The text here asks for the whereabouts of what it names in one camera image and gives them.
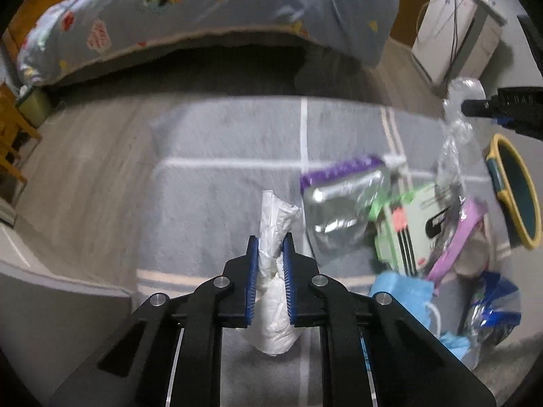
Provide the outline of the blue face mask with loops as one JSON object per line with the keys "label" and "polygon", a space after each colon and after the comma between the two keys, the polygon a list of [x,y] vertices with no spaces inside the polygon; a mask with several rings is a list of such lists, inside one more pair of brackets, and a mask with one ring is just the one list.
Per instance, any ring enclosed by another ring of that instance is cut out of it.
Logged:
{"label": "blue face mask with loops", "polygon": [[435,305],[433,305],[432,302],[426,302],[424,306],[433,316],[434,336],[458,360],[462,360],[468,353],[469,349],[471,348],[471,342],[469,341],[469,339],[466,336],[456,335],[450,332],[443,333],[441,331],[442,317],[438,308]]}

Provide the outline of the grey plaid blanket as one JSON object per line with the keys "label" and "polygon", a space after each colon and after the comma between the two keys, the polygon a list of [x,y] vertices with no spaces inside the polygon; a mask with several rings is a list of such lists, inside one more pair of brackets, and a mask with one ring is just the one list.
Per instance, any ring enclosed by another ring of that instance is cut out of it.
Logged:
{"label": "grey plaid blanket", "polygon": [[[440,119],[370,104],[301,97],[218,98],[177,106],[150,123],[158,163],[145,193],[139,241],[140,302],[155,292],[194,291],[245,253],[259,233],[261,193],[302,207],[302,171],[366,154],[407,156],[398,195],[428,185],[445,140]],[[481,153],[463,168],[468,194],[489,205],[499,261],[510,269],[509,240]],[[367,294],[384,266],[373,237],[341,257],[317,254],[319,268]],[[318,329],[305,331],[288,353],[271,357],[241,333],[223,336],[222,406],[321,406]]]}

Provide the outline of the green small bin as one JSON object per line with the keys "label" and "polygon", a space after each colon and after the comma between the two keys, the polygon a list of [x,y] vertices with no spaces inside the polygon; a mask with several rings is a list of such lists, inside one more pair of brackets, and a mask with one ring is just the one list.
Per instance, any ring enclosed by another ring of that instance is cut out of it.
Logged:
{"label": "green small bin", "polygon": [[16,107],[25,120],[34,128],[39,128],[53,110],[49,98],[39,87],[28,88],[19,97]]}

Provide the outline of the small wooden chair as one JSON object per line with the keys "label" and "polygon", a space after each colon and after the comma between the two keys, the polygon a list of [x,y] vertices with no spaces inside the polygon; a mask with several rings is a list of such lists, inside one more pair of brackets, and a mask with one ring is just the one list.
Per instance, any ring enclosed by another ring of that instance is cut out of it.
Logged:
{"label": "small wooden chair", "polygon": [[11,155],[13,161],[20,160],[21,155],[13,147],[13,143],[21,132],[24,132],[31,139],[41,141],[42,136],[36,128],[31,126],[16,108],[16,98],[5,82],[1,83],[1,168],[17,179],[22,184],[27,179],[6,157]]}

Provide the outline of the purple spray bottle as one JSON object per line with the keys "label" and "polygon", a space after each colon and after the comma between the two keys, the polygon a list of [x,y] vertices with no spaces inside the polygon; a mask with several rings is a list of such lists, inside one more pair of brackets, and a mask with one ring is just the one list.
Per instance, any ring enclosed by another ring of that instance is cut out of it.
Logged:
{"label": "purple spray bottle", "polygon": [[318,170],[308,171],[300,176],[300,193],[311,187],[317,187],[327,182],[346,177],[348,175],[365,173],[380,167],[388,170],[400,170],[407,165],[407,158],[404,155],[386,153],[383,156],[374,154],[364,157],[334,163]]}

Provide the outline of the wooden bed frame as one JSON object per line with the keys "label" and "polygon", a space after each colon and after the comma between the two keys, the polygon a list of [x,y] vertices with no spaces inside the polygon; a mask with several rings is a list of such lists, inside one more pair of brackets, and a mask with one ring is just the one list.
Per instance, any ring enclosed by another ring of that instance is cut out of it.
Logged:
{"label": "wooden bed frame", "polygon": [[41,15],[63,0],[24,0],[3,31],[2,41],[11,62],[16,63],[18,53],[25,44],[27,34],[34,28]]}

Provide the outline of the clear plastic bag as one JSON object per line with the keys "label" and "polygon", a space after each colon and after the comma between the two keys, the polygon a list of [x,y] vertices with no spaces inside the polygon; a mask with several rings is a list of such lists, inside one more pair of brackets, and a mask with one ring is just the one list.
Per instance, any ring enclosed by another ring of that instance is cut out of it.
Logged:
{"label": "clear plastic bag", "polygon": [[481,148],[472,125],[462,112],[466,100],[485,100],[486,94],[480,81],[459,76],[449,82],[443,101],[445,116],[445,141],[437,157],[436,183],[450,187],[459,200],[466,197],[462,170],[477,163]]}

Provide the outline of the blue cartoon duvet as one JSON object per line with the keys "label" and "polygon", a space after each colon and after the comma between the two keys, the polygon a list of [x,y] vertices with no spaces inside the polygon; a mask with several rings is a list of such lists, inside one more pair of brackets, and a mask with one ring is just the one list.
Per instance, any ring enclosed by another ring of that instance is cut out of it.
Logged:
{"label": "blue cartoon duvet", "polygon": [[25,84],[55,84],[85,67],[182,40],[277,31],[367,65],[379,62],[399,0],[63,0],[27,34]]}

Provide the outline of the wooden TV cabinet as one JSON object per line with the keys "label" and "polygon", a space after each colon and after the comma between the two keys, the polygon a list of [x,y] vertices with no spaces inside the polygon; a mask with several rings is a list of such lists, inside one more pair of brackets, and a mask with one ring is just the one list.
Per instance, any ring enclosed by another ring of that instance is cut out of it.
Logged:
{"label": "wooden TV cabinet", "polygon": [[399,0],[398,15],[390,31],[392,40],[411,48],[416,40],[416,26],[423,5],[429,0]]}

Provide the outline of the silver blister pack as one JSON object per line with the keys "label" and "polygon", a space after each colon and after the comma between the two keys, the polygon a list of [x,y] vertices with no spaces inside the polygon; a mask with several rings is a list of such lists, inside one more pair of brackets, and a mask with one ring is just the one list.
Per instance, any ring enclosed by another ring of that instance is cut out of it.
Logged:
{"label": "silver blister pack", "polygon": [[318,262],[359,249],[371,205],[376,197],[387,196],[390,186],[390,171],[380,167],[305,190],[305,229]]}

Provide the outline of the blue wet wipes pack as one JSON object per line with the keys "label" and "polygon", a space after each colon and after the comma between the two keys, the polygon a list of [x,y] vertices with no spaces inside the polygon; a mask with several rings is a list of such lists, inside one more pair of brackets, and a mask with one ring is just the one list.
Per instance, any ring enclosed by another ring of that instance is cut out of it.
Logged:
{"label": "blue wet wipes pack", "polygon": [[521,323],[519,287],[498,272],[485,270],[469,302],[462,334],[470,342],[468,365],[476,368]]}

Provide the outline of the dark grey bed sheet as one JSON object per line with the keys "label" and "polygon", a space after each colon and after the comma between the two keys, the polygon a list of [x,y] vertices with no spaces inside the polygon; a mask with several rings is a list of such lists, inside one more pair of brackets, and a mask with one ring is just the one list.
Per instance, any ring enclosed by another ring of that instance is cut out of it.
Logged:
{"label": "dark grey bed sheet", "polygon": [[295,75],[296,90],[319,97],[344,97],[349,94],[351,79],[362,64],[353,57],[328,47],[310,45],[305,48],[304,62]]}

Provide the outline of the yellow teal trash bin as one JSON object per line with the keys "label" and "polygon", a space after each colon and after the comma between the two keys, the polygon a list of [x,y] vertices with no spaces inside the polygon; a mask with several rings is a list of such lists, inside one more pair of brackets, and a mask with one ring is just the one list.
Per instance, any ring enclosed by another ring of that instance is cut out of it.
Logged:
{"label": "yellow teal trash bin", "polygon": [[528,251],[542,240],[542,213],[538,192],[524,159],[501,133],[495,133],[486,150],[486,166],[506,221],[510,244]]}

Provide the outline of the green medicine box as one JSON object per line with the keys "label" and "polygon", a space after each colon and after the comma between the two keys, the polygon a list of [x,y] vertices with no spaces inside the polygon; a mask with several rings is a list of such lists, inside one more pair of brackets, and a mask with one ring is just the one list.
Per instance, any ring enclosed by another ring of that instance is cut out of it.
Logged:
{"label": "green medicine box", "polygon": [[376,259],[401,275],[423,275],[452,202],[452,188],[435,183],[396,197],[376,197],[369,212]]}

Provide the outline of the white tissue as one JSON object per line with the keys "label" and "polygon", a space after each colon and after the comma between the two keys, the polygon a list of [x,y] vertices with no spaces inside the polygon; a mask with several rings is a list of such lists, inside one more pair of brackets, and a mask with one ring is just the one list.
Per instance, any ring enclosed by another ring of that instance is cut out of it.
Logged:
{"label": "white tissue", "polygon": [[288,352],[299,337],[287,310],[282,246],[300,215],[299,207],[276,197],[271,190],[262,192],[254,317],[242,335],[269,356]]}

